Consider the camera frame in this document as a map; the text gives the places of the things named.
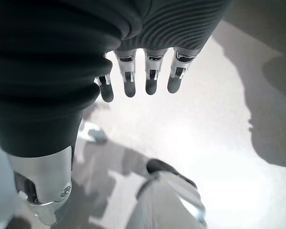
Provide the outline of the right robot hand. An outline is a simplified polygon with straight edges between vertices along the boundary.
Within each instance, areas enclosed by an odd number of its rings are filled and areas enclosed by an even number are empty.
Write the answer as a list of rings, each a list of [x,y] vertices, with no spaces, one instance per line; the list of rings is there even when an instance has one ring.
[[[64,214],[83,110],[113,100],[114,52],[125,94],[135,95],[135,55],[156,92],[174,49],[167,89],[176,93],[230,0],[0,0],[0,147],[16,190],[48,226]]]

